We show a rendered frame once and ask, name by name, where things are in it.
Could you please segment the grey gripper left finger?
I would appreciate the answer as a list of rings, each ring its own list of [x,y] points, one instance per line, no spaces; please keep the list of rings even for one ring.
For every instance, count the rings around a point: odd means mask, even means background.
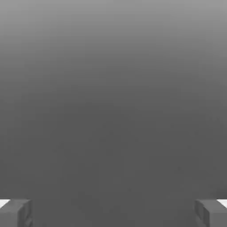
[[[33,227],[30,199],[0,199],[0,227]]]

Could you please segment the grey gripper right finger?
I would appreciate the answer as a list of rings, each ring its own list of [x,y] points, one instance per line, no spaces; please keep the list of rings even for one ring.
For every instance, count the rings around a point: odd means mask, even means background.
[[[197,227],[227,227],[227,199],[195,200]]]

